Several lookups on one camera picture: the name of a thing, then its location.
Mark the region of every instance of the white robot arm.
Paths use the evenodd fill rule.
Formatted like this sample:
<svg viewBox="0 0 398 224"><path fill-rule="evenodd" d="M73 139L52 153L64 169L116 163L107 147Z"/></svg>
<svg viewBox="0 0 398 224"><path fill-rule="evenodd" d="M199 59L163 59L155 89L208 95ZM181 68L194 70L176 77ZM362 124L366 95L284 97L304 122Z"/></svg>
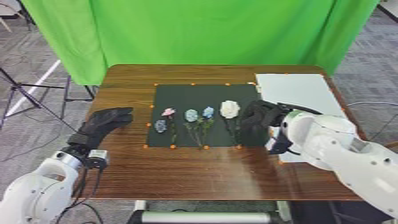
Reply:
<svg viewBox="0 0 398 224"><path fill-rule="evenodd" d="M0 223L50 223L71 201L80 165L80 160L59 151L36 171L14 180L0 202Z"/></svg>
<svg viewBox="0 0 398 224"><path fill-rule="evenodd" d="M11 183L0 202L0 224L48 224L62 214L78 169L105 169L108 154L96 149L107 134L132 123L132 110L112 108L92 113L68 140L69 146L55 152L36 171Z"/></svg>
<svg viewBox="0 0 398 224"><path fill-rule="evenodd" d="M331 115L293 110L283 133L300 147L304 161L336 173L343 185L384 213L398 218L398 155L362 141L352 122Z"/></svg>

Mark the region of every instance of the gray floor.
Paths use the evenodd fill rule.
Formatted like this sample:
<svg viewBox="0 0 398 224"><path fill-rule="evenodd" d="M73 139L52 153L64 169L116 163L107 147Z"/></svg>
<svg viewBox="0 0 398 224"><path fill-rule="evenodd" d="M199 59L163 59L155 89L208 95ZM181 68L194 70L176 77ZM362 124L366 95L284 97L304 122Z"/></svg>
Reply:
<svg viewBox="0 0 398 224"><path fill-rule="evenodd" d="M0 66L9 71L18 81L36 82L50 68L57 57L48 47L37 30L28 31L23 20L5 20L14 30L7 33L0 26ZM46 84L64 85L66 70L57 68L46 79ZM362 33L350 47L345 61L339 65L334 83L348 103L359 101L389 101L398 103L398 24L377 10L370 18ZM0 80L0 113L5 106L7 83ZM85 97L80 86L73 86L71 95ZM46 105L59 112L62 91L52 90L46 97ZM75 102L68 105L66 121L78 127L91 104ZM373 136L382 125L398 113L398 108L378 105L352 107L355 118L361 122L368 136ZM375 141L382 144L398 140L398 119ZM53 150L66 145L71 130L53 121L41 110L7 120L0 132L0 196L5 187L18 176L37 167ZM30 153L9 161L2 161L12 155L27 152L52 140L53 142ZM98 200L91 201L98 207L105 223L123 224L133 208L133 201ZM171 211L263 211L272 210L272 204L263 202L151 202L153 210ZM94 221L94 216L85 207L76 208L60 223L82 223Z"/></svg>

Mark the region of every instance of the cable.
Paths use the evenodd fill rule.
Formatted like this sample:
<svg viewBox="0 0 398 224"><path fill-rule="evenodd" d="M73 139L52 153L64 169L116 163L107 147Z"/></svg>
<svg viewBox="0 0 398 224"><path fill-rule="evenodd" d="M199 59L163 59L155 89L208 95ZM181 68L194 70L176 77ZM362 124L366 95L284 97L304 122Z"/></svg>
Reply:
<svg viewBox="0 0 398 224"><path fill-rule="evenodd" d="M82 193L84 193L84 189L85 189L85 182L87 182L87 177L82 178L82 181L84 181L84 184L82 184L82 187L80 187L80 193L78 193L78 197L71 203L71 206L66 208L64 212L60 213L60 216L59 216L59 219L57 219L57 222L55 224L59 224L60 222L60 219L68 213L68 211L80 205L80 204L85 204L85 201L91 199L91 197L94 196L96 194L96 190L98 190L98 186L100 186L100 180L101 180L101 175L103 175L103 170L98 170L98 175L96 175L96 185L94 185L94 188L92 188L92 192L91 192L91 195L85 197L85 199L78 202L78 198L82 197Z"/></svg>
<svg viewBox="0 0 398 224"><path fill-rule="evenodd" d="M299 152L295 152L291 149L288 149L288 152L290 152L291 154L295 154L297 156L302 155L302 154L300 154Z"/></svg>
<svg viewBox="0 0 398 224"><path fill-rule="evenodd" d="M384 129L387 128L394 118L398 117L398 114L393 116L393 118L389 119L389 122L384 124L380 131L377 132L377 134L373 135L373 137L370 138L370 141L377 138L377 136L382 134Z"/></svg>
<svg viewBox="0 0 398 224"><path fill-rule="evenodd" d="M96 195L96 190L98 190L98 187L100 187L100 181L101 181L101 176L103 176L103 170L98 170L98 174L96 174L96 185L94 185L94 188L92 188L92 192L91 192L91 195L85 197L85 199L73 205L71 208L75 208L89 199L91 197Z"/></svg>
<svg viewBox="0 0 398 224"><path fill-rule="evenodd" d="M92 210L92 212L96 214L96 218L98 218L100 224L103 224L103 218L101 218L101 215L100 215L100 212L98 212L96 208L92 207L92 205L89 205L85 203L84 203L84 205L91 208L91 210Z"/></svg>
<svg viewBox="0 0 398 224"><path fill-rule="evenodd" d="M37 147L34 147L28 151L25 151L23 153L16 154L16 155L7 155L5 159L0 160L0 162L7 162L9 160L12 160L16 157L27 155L30 152L34 152L37 149L41 149L43 147L46 147L53 141L59 139L60 137L60 133L62 133L62 128L64 128L64 125L60 124L60 130L59 130L59 134L55 135L53 139Z"/></svg>
<svg viewBox="0 0 398 224"><path fill-rule="evenodd" d="M355 103L346 104L346 106L350 107L350 106L355 106L359 104L387 104L391 106L398 106L398 103L391 103L391 102L355 102Z"/></svg>

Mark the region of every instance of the black cloth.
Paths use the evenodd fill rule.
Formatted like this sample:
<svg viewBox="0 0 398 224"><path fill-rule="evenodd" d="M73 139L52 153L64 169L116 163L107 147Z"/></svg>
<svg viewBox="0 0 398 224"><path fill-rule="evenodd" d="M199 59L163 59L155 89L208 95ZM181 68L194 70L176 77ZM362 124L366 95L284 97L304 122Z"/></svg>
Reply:
<svg viewBox="0 0 398 224"><path fill-rule="evenodd" d="M78 133L68 140L69 145L82 145L87 149L96 149L114 129L132 123L132 111L132 107L96 111L82 124Z"/></svg>

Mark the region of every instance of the white board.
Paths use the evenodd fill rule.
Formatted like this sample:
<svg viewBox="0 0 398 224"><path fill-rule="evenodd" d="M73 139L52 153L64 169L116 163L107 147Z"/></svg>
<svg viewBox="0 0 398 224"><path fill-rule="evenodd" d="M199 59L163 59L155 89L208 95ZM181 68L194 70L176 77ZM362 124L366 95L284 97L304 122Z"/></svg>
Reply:
<svg viewBox="0 0 398 224"><path fill-rule="evenodd" d="M295 104L323 114L346 117L320 74L258 74L256 78L265 101ZM277 131L279 128L274 128L274 136L277 136ZM290 149L300 152L295 145ZM300 156L291 153L281 154L279 159L283 162L304 162Z"/></svg>

